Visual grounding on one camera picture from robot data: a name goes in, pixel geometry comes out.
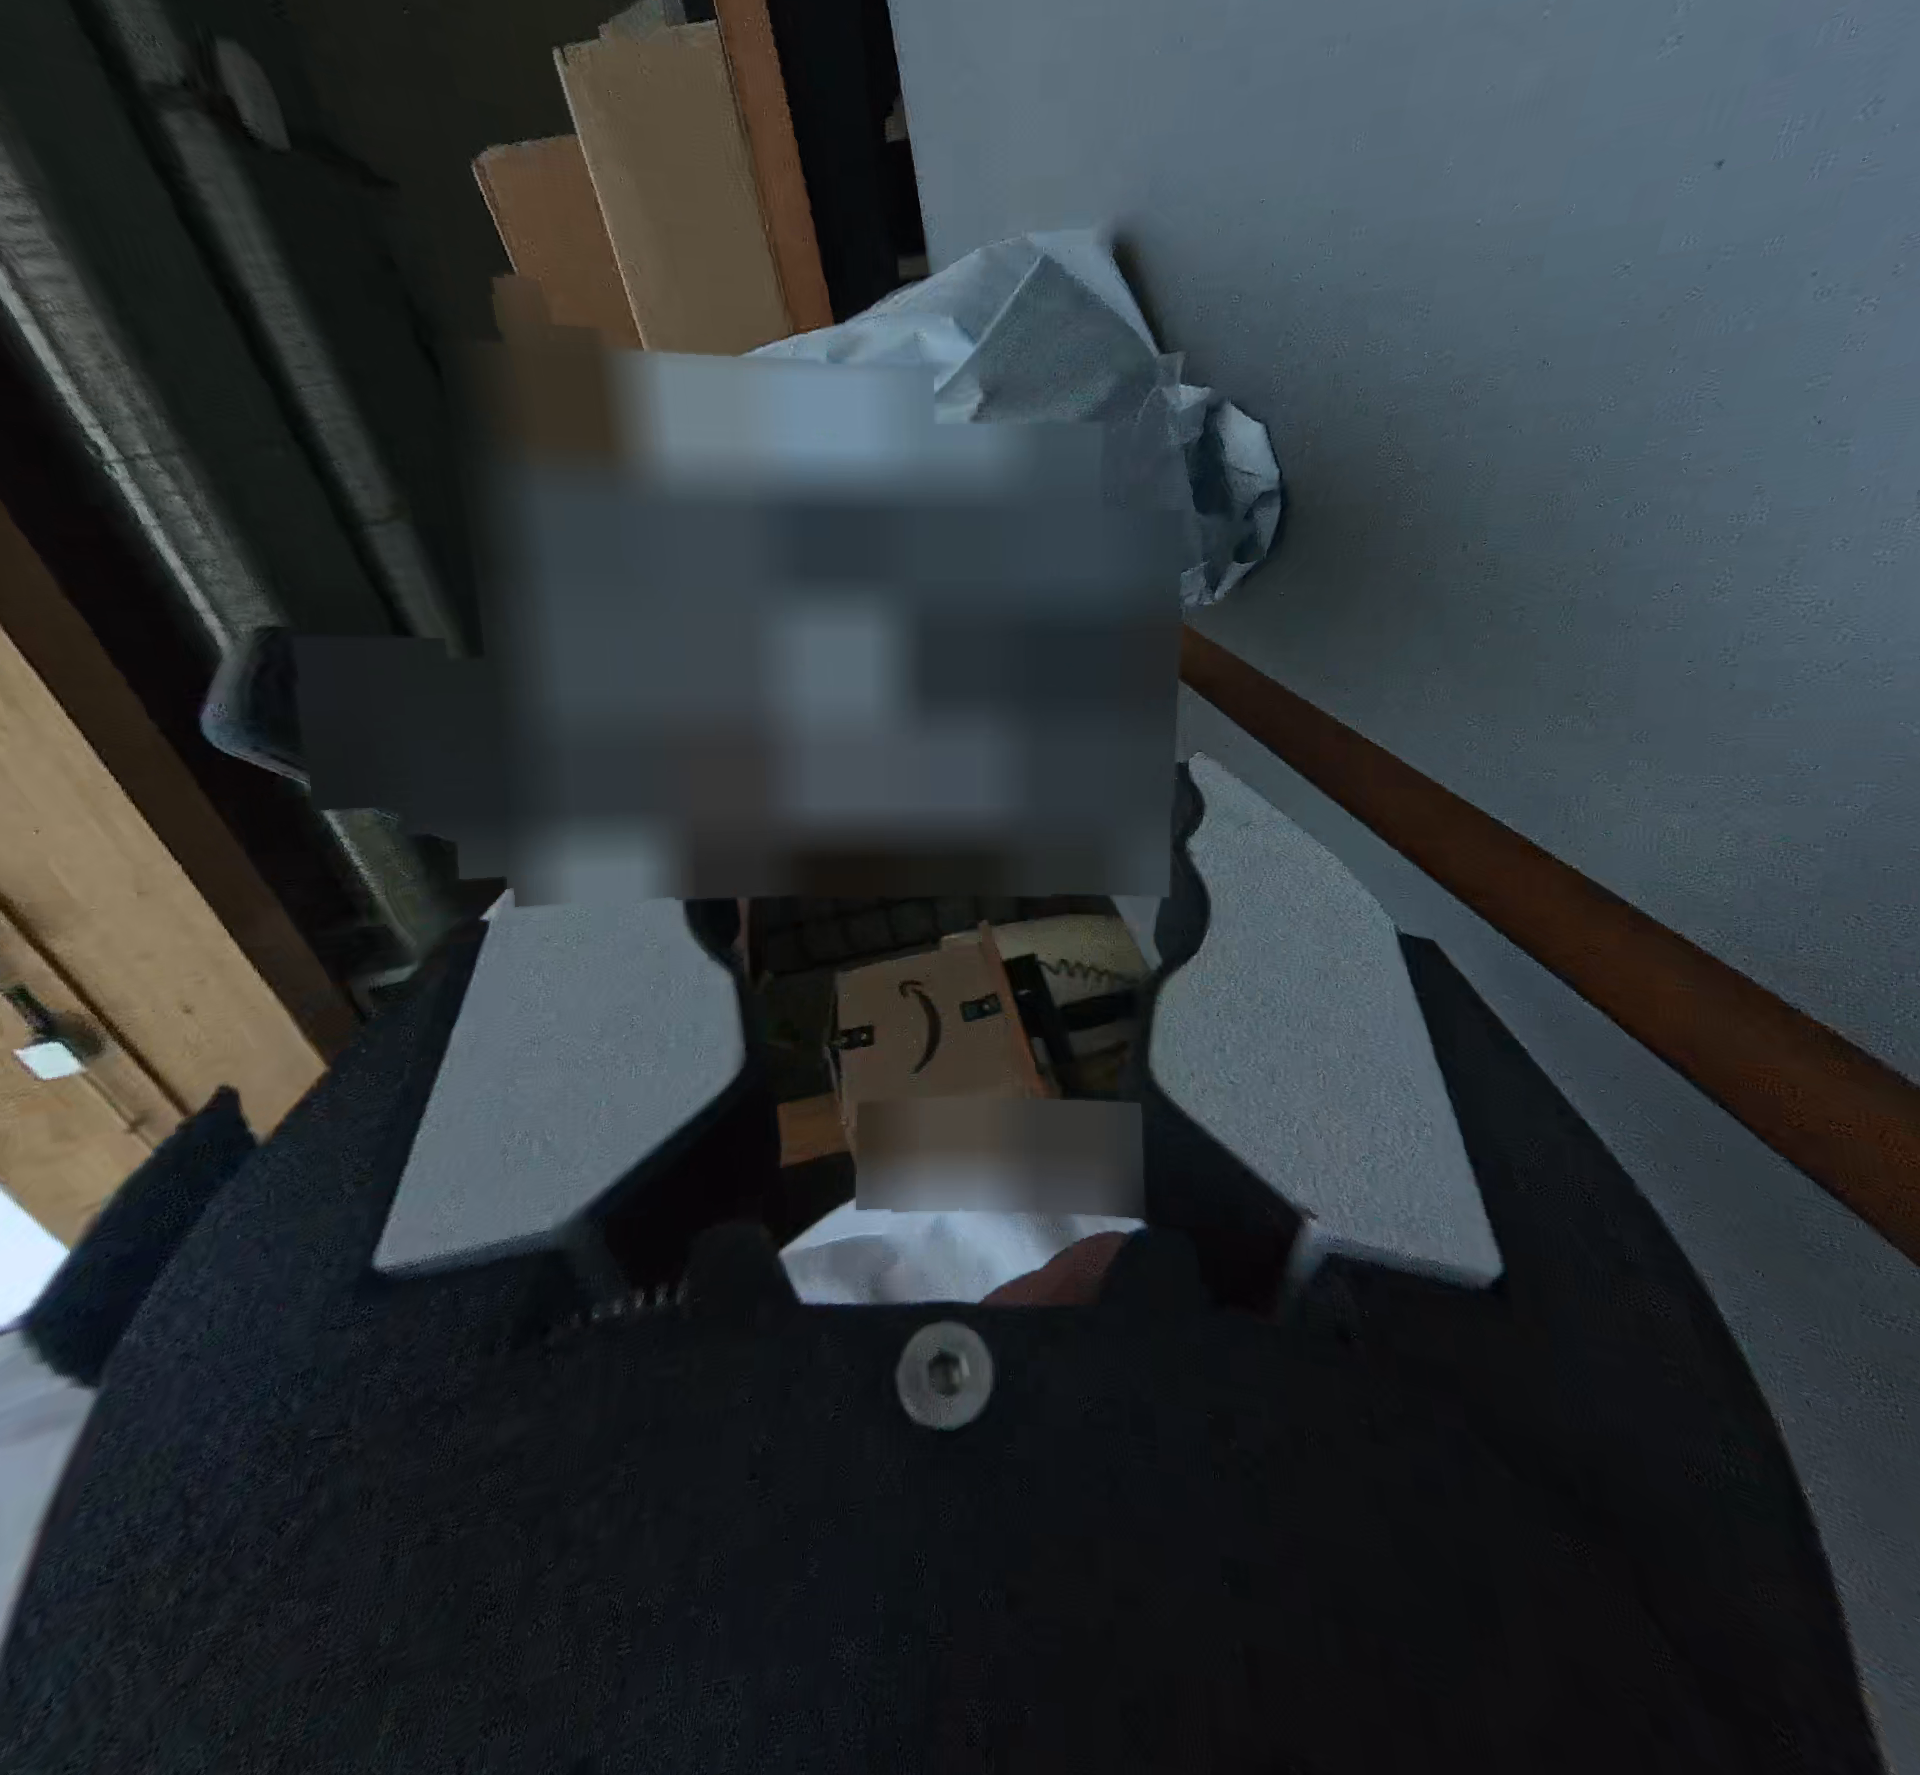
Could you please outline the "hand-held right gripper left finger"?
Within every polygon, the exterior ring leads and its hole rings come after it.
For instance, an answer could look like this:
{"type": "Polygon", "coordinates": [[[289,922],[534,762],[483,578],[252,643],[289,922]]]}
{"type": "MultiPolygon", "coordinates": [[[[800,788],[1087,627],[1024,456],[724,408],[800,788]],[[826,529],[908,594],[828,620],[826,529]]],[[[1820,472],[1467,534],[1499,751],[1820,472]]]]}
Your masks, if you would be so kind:
{"type": "Polygon", "coordinates": [[[737,973],[699,905],[503,896],[371,1269],[436,1276],[583,1240],[706,1138],[748,1074],[737,973]]]}

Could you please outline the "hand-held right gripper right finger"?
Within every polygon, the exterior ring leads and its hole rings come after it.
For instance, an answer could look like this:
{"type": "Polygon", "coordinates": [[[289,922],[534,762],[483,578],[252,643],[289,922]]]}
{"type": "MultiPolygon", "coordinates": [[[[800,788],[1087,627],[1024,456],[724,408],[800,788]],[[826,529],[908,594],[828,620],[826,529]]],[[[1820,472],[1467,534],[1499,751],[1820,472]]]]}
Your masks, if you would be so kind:
{"type": "Polygon", "coordinates": [[[1170,1108],[1299,1221],[1289,1273],[1358,1259],[1501,1281],[1501,1244],[1406,969],[1403,936],[1309,831],[1208,755],[1176,863],[1199,940],[1166,949],[1145,1072],[1170,1108]]]}

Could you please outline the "printed cardboard box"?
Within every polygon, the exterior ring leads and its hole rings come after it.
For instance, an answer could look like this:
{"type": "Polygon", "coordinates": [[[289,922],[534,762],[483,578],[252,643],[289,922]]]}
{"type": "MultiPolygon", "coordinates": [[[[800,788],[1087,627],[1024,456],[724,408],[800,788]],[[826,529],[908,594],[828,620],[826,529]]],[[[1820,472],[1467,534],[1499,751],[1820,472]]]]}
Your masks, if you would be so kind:
{"type": "Polygon", "coordinates": [[[832,981],[826,1052],[849,1127],[878,1101],[1050,1096],[1030,1043],[1006,963],[984,927],[832,981]]]}

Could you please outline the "white paper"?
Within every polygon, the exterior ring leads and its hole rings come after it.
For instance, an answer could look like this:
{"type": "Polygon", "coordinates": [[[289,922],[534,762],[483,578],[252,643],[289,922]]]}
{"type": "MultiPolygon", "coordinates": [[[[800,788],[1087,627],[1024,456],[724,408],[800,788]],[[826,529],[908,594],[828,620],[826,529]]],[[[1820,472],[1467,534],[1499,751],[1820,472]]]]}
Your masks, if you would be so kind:
{"type": "Polygon", "coordinates": [[[1091,229],[1016,235],[904,283],[851,321],[755,360],[917,368],[948,423],[1112,432],[1116,497],[1184,517],[1181,611],[1224,599],[1275,547],[1285,490],[1267,428],[1158,345],[1091,229]]]}

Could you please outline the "person's right hand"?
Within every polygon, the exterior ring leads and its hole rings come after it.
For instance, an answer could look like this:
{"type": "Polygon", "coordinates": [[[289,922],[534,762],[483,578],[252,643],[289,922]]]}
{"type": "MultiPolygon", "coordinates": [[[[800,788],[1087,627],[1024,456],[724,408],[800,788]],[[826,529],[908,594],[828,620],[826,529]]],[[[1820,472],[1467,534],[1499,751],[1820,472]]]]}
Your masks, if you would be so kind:
{"type": "Polygon", "coordinates": [[[1127,1231],[1094,1233],[1041,1267],[997,1284],[982,1298],[982,1304],[991,1309],[1091,1304],[1131,1240],[1132,1236],[1127,1231]]]}

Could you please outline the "wooden ceiling beam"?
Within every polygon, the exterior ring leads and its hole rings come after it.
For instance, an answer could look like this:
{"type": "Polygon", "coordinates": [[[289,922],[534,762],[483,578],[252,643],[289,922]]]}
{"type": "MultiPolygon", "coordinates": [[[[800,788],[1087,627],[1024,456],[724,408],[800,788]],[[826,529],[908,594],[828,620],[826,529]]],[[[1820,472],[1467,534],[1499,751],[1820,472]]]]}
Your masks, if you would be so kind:
{"type": "Polygon", "coordinates": [[[63,1246],[221,1088],[267,1135],[357,1029],[12,517],[2,989],[2,1186],[63,1246]]]}

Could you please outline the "metal ceiling duct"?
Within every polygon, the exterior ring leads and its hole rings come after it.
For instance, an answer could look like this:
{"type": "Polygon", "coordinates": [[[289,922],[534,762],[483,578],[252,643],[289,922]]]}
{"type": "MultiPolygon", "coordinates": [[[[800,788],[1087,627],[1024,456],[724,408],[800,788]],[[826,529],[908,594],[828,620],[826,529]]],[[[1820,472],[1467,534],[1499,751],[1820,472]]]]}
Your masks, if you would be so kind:
{"type": "Polygon", "coordinates": [[[4,115],[4,331],[211,653],[259,627],[403,634],[138,141],[45,157],[4,115]]]}
{"type": "Polygon", "coordinates": [[[307,126],[301,73],[240,0],[85,4],[382,603],[473,653],[447,391],[366,171],[307,126]]]}

